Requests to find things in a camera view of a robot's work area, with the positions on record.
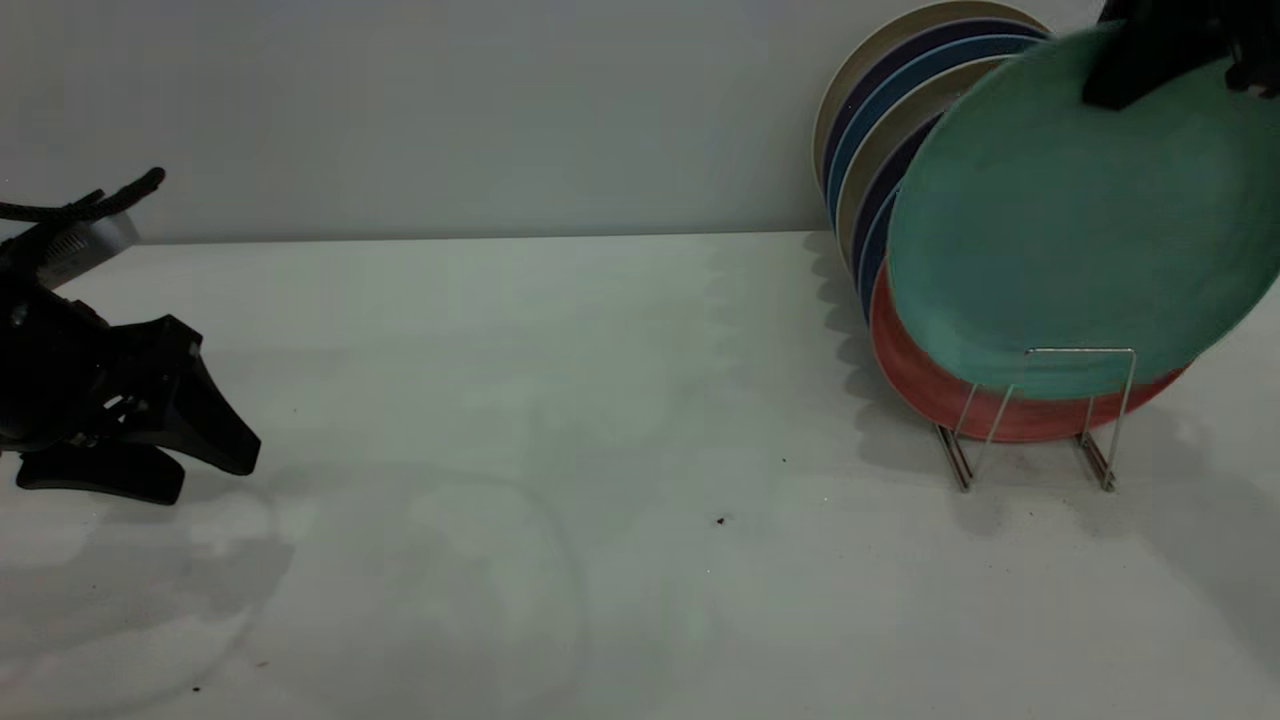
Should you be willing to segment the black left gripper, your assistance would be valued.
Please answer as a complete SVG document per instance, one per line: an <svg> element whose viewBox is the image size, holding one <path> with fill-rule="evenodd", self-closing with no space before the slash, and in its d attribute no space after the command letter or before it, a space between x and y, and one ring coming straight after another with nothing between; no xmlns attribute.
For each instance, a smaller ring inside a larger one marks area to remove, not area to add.
<svg viewBox="0 0 1280 720"><path fill-rule="evenodd" d="M4 284L3 450L35 451L20 455L15 484L174 505L186 470L163 450L59 445L114 436L122 418L140 410L148 410L151 445L250 475L261 439L198 357L202 342L172 315L110 325L86 304L42 286Z"/></svg>

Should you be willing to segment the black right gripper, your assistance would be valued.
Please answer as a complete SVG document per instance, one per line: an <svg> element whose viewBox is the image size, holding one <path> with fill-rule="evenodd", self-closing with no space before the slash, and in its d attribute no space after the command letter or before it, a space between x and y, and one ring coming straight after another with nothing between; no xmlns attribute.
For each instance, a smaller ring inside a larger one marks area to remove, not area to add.
<svg viewBox="0 0 1280 720"><path fill-rule="evenodd" d="M1121 111L1221 56L1233 92L1279 95L1276 1L1106 1L1100 22L1117 29L1082 86L1082 101Z"/></svg>

